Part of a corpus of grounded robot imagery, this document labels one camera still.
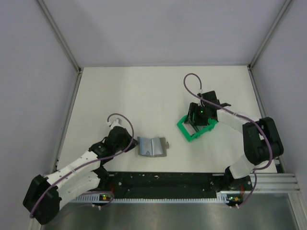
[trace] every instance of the white wall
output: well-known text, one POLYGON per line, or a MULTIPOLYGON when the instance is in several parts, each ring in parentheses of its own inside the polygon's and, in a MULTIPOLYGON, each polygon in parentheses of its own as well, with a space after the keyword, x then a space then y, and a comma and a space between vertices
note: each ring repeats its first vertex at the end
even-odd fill
POLYGON ((295 0, 254 74, 268 115, 277 123, 287 171, 307 201, 307 1, 295 0))
POLYGON ((23 230, 23 198, 52 168, 76 73, 34 0, 0 1, 0 31, 0 228, 23 230))
POLYGON ((285 0, 45 0, 82 67, 248 64, 285 0))

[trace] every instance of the green tray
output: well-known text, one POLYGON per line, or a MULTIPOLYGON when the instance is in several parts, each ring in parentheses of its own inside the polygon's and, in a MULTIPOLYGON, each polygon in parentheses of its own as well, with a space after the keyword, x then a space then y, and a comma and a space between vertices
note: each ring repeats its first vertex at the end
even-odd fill
POLYGON ((214 128, 214 126, 218 123, 218 121, 209 118, 208 119, 209 125, 207 125, 205 128, 203 128, 202 130, 198 131, 197 133, 195 133, 191 136, 188 133, 188 131, 186 130, 186 128, 182 125, 184 123, 184 121, 186 120, 186 118, 187 118, 187 115, 185 115, 183 118, 181 118, 181 120, 177 123, 177 126, 180 129, 180 131, 183 133, 185 138, 188 140, 188 142, 199 138, 200 135, 205 133, 205 132, 211 131, 214 128))

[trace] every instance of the white tabletop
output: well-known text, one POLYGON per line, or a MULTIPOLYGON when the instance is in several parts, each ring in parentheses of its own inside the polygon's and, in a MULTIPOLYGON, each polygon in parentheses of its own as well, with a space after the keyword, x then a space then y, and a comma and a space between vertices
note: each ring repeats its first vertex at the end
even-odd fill
MULTIPOLYGON (((183 86, 190 72, 200 76, 203 92, 215 90, 221 103, 260 117, 246 66, 84 68, 58 168, 107 136, 108 115, 121 113, 132 122, 135 137, 165 137, 170 148, 162 158, 139 156, 135 148, 106 163, 108 171, 224 172, 244 154, 242 134, 218 123, 211 132, 187 142, 176 126, 189 104, 198 102, 183 86)), ((195 77, 187 84, 198 92, 195 77)), ((123 124, 130 132, 128 123, 123 124)), ((276 168, 272 164, 261 172, 275 173, 276 168)))

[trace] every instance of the cable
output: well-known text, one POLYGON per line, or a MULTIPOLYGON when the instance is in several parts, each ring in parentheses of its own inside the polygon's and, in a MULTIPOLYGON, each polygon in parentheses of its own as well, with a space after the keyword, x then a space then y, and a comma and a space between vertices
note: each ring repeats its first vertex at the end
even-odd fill
POLYGON ((234 116, 243 118, 244 120, 247 120, 247 121, 253 123, 253 124, 256 126, 256 128, 258 129, 258 131, 260 132, 260 134, 263 136, 264 141, 265 141, 265 143, 266 143, 267 146, 268 146, 269 155, 270 155, 270 156, 269 156, 269 162, 268 162, 265 166, 260 167, 260 168, 255 168, 254 170, 263 170, 263 169, 268 168, 268 167, 270 166, 270 164, 272 163, 272 160, 273 160, 273 152, 272 152, 272 148, 271 148, 271 146, 270 146, 269 140, 268 140, 268 138, 265 136, 265 134, 264 134, 264 132, 262 131, 262 129, 260 128, 260 126, 259 126, 255 121, 253 121, 252 119, 248 118, 247 116, 243 116, 243 115, 240 115, 240 114, 236 114, 236 113, 232 112, 231 110, 229 110, 229 109, 227 109, 227 108, 225 108, 225 107, 222 107, 222 106, 220 106, 220 105, 218 105, 218 104, 215 104, 215 103, 213 103, 213 102, 210 102, 210 101, 208 101, 208 100, 205 100, 205 99, 203 99, 203 98, 197 96, 196 94, 192 93, 192 91, 189 90, 188 87, 187 87, 187 85, 186 85, 186 78, 187 78, 189 75, 196 76, 196 77, 198 78, 198 80, 200 81, 200 85, 201 85, 201 79, 200 79, 199 76, 197 76, 195 73, 189 73, 189 74, 187 74, 187 75, 184 77, 184 79, 183 79, 183 85, 184 85, 184 87, 186 88, 186 90, 187 90, 191 95, 193 95, 194 97, 200 99, 201 101, 203 101, 203 102, 205 102, 205 103, 208 103, 208 104, 210 104, 210 105, 215 106, 216 108, 223 109, 223 110, 225 110, 226 112, 228 112, 228 113, 230 113, 230 114, 232 114, 232 115, 234 115, 234 116))
POLYGON ((249 193, 248 196, 245 198, 245 200, 244 200, 240 205, 237 206, 237 207, 239 208, 239 207, 241 207, 243 204, 245 204, 245 203, 249 200, 250 196, 251 196, 251 195, 253 194, 253 192, 255 191, 255 188, 256 188, 256 185, 257 185, 257 175, 256 175, 256 173, 255 173, 255 170, 263 170, 263 169, 266 169, 266 168, 268 168, 268 167, 270 166, 270 164, 272 163, 272 160, 273 160, 272 148, 271 148, 271 146, 270 146, 270 143, 269 143, 268 138, 265 136, 264 132, 262 131, 262 129, 260 128, 260 126, 259 126, 255 121, 253 121, 252 119, 250 119, 250 118, 248 118, 248 117, 246 117, 246 116, 243 116, 243 115, 240 115, 240 114, 236 114, 236 113, 232 112, 231 110, 229 110, 229 109, 227 109, 227 108, 225 108, 225 107, 222 107, 222 106, 220 106, 220 105, 218 105, 218 104, 215 104, 215 103, 213 103, 213 102, 210 102, 210 101, 208 101, 208 100, 205 100, 205 99, 203 99, 202 97, 199 97, 199 96, 197 96, 196 94, 194 94, 191 90, 189 90, 188 87, 187 87, 187 85, 186 85, 186 79, 187 79, 187 77, 190 76, 190 75, 193 75, 193 76, 197 77, 197 79, 200 81, 200 90, 202 90, 202 84, 201 84, 201 79, 200 79, 199 76, 197 76, 195 73, 189 73, 189 74, 187 74, 187 75, 184 77, 184 79, 183 79, 183 85, 184 85, 184 87, 186 88, 186 90, 187 90, 191 95, 193 95, 194 97, 200 99, 202 102, 205 102, 205 103, 208 103, 208 104, 210 104, 210 105, 213 105, 213 106, 215 106, 216 108, 223 109, 223 110, 225 110, 226 112, 228 112, 228 113, 230 113, 230 114, 232 114, 232 115, 234 115, 234 116, 243 118, 243 119, 245 119, 245 120, 247 120, 247 121, 253 123, 253 124, 256 126, 256 128, 258 129, 258 131, 260 132, 260 134, 263 136, 264 141, 265 141, 265 143, 266 143, 267 146, 268 146, 268 149, 269 149, 269 162, 268 162, 265 166, 260 167, 260 168, 255 168, 255 169, 252 171, 252 173, 255 175, 255 183, 254 183, 254 186, 252 187, 250 193, 249 193))
MULTIPOLYGON (((117 154, 115 154, 115 155, 113 155, 113 156, 103 157, 103 158, 100 158, 100 159, 96 159, 96 160, 92 160, 92 161, 89 161, 89 162, 87 162, 87 163, 84 163, 84 164, 78 166, 77 168, 75 168, 75 169, 74 169, 75 171, 81 169, 81 168, 84 167, 84 166, 87 166, 87 165, 89 165, 89 164, 92 164, 92 163, 94 163, 94 162, 103 161, 103 160, 107 160, 107 159, 116 157, 116 156, 118 156, 118 155, 124 153, 126 150, 128 150, 128 149, 130 148, 131 144, 133 143, 133 138, 134 138, 134 129, 133 129, 132 123, 131 123, 130 120, 129 120, 128 118, 126 118, 124 115, 118 114, 118 113, 113 113, 113 114, 111 114, 110 116, 108 116, 108 118, 107 118, 106 121, 108 122, 109 119, 110 119, 110 117, 111 117, 111 116, 114 116, 114 115, 118 115, 118 116, 123 117, 123 118, 129 123, 129 125, 131 126, 131 130, 132 130, 132 135, 131 135, 131 136, 132 136, 132 137, 131 137, 131 141, 130 141, 129 145, 128 145, 123 151, 121 151, 121 152, 119 152, 119 153, 117 153, 117 154)), ((72 172, 67 173, 66 175, 62 176, 62 177, 59 178, 57 181, 55 181, 55 183, 53 183, 51 186, 49 186, 48 189, 46 189, 46 191, 39 197, 39 199, 37 200, 37 202, 36 202, 35 205, 33 206, 32 210, 31 210, 31 212, 30 212, 30 218, 34 218, 34 216, 33 216, 34 211, 36 210, 37 206, 38 206, 39 203, 42 201, 42 199, 44 198, 44 196, 46 195, 46 193, 47 193, 52 187, 56 186, 58 183, 60 183, 62 180, 64 180, 66 177, 68 177, 68 176, 71 175, 71 174, 72 174, 72 172)))
MULTIPOLYGON (((111 195, 111 199, 109 200, 108 203, 106 203, 104 206, 102 206, 102 208, 105 208, 107 206, 109 206, 111 204, 111 202, 114 200, 114 194, 112 192, 106 192, 106 191, 94 191, 94 192, 89 192, 89 193, 83 193, 82 195, 91 195, 91 194, 109 194, 111 195)), ((85 205, 80 205, 77 206, 76 208, 74 208, 73 210, 69 211, 68 213, 66 213, 62 218, 60 218, 59 220, 57 220, 56 222, 51 222, 51 225, 56 225, 58 223, 60 223, 63 219, 65 219, 67 216, 69 216, 72 212, 74 212, 75 210, 81 208, 81 207, 85 207, 85 206, 92 206, 91 204, 85 204, 85 205)))

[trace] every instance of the white table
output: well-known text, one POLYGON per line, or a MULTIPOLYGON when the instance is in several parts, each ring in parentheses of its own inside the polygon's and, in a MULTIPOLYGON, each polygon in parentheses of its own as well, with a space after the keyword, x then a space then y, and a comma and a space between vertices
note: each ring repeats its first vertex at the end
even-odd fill
MULTIPOLYGON (((135 137, 166 137, 170 148, 162 158, 139 156, 135 148, 106 163, 108 171, 224 172, 243 154, 240 133, 218 123, 189 143, 176 126, 189 104, 198 102, 183 86, 183 78, 190 72, 200 76, 203 92, 215 90, 221 103, 260 117, 246 66, 84 68, 58 168, 107 136, 106 118, 121 113, 132 122, 135 137)), ((187 84, 198 92, 195 77, 187 79, 187 84)), ((123 124, 130 131, 128 123, 123 124)), ((272 164, 261 172, 275 173, 276 168, 272 164)))

